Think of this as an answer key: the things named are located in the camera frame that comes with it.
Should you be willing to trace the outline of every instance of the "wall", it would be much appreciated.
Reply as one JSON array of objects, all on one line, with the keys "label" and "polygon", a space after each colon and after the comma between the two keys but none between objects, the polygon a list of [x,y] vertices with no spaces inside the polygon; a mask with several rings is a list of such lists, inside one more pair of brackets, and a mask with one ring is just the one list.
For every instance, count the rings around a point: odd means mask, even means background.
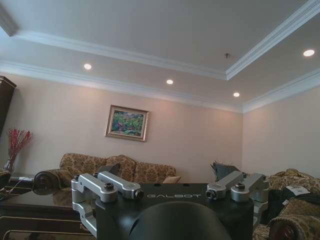
[{"label": "wall", "polygon": [[316,87],[244,114],[242,170],[320,177],[319,99]]},{"label": "wall", "polygon": [[[18,85],[3,132],[16,127],[35,133],[19,154],[18,173],[59,167],[64,153],[98,157],[125,154],[135,160],[172,165],[182,182],[213,179],[209,163],[219,159],[241,168],[242,114],[131,96],[5,74]],[[147,142],[105,137],[110,105],[150,111]],[[8,137],[0,138],[0,164]]]}]

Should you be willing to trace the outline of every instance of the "decorative branch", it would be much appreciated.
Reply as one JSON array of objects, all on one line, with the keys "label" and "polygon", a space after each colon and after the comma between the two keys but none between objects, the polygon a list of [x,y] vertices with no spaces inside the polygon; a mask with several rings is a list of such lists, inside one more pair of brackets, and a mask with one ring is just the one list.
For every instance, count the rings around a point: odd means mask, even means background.
[{"label": "decorative branch", "polygon": [[34,134],[30,131],[9,128],[7,135],[9,138],[8,159],[14,162],[18,152],[34,138]]}]

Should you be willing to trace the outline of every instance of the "white ceiling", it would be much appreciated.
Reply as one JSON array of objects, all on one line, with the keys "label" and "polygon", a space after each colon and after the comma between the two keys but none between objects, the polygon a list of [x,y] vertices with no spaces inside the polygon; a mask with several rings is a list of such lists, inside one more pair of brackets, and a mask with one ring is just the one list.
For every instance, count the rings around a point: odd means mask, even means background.
[{"label": "white ceiling", "polygon": [[[304,3],[306,0],[0,0],[0,10],[18,27],[11,37],[0,31],[0,61],[11,66],[19,63],[20,69],[25,64],[37,71],[68,72],[239,107],[319,68],[319,55],[305,59],[302,51],[320,49],[320,14],[309,21],[304,18],[306,23],[296,31],[294,24],[281,28],[276,35],[279,40],[269,38],[275,46],[265,44],[257,60],[247,61],[248,66],[225,81],[230,67],[283,26]],[[320,1],[306,4],[320,6]],[[312,9],[314,15],[318,12],[317,7]],[[285,35],[288,29],[293,33]],[[224,58],[224,53],[231,57]],[[91,63],[92,70],[85,71],[84,63]],[[8,72],[0,63],[0,70],[5,69]],[[11,72],[23,74],[22,70]],[[173,85],[165,84],[168,78],[174,80]],[[233,98],[234,91],[241,97]]]}]

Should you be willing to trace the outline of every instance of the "painting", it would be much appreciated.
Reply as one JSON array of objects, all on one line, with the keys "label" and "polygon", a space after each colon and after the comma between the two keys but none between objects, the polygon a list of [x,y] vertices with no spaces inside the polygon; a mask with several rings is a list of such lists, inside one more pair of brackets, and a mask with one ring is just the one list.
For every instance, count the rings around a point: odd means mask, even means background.
[{"label": "painting", "polygon": [[146,141],[149,112],[111,105],[106,137]]}]

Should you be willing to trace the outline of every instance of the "patterned upholstery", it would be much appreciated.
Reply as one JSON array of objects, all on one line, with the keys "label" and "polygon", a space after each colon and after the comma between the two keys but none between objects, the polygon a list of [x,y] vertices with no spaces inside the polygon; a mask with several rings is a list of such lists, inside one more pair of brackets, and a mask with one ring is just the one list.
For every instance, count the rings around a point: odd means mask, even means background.
[{"label": "patterned upholstery", "polygon": [[270,189],[283,190],[286,186],[297,185],[308,189],[312,193],[320,194],[320,179],[295,169],[278,172],[269,178]]},{"label": "patterned upholstery", "polygon": [[162,183],[167,177],[176,176],[176,169],[169,165],[138,162],[133,181],[140,184]]},{"label": "patterned upholstery", "polygon": [[[320,194],[320,179],[289,168],[268,178],[270,189],[283,190],[286,186],[303,186],[311,193]],[[253,232],[254,240],[273,239],[279,229],[293,226],[297,240],[320,239],[320,207],[297,198],[291,198],[279,216],[268,226],[258,225]]]},{"label": "patterned upholstery", "polygon": [[78,153],[66,153],[60,161],[60,169],[45,170],[34,177],[34,189],[65,188],[71,186],[75,175],[94,174],[101,166],[119,163],[117,176],[129,182],[162,183],[166,177],[176,176],[172,166],[137,162],[132,158],[119,155],[108,158],[95,157]]},{"label": "patterned upholstery", "polygon": [[267,240],[269,239],[270,228],[266,225],[259,224],[252,235],[253,240]]},{"label": "patterned upholstery", "polygon": [[60,169],[72,167],[81,173],[94,174],[101,166],[106,165],[106,158],[77,153],[66,153],[60,161]]},{"label": "patterned upholstery", "polygon": [[291,198],[279,216],[270,221],[270,236],[284,224],[293,227],[297,240],[320,239],[320,206]]}]

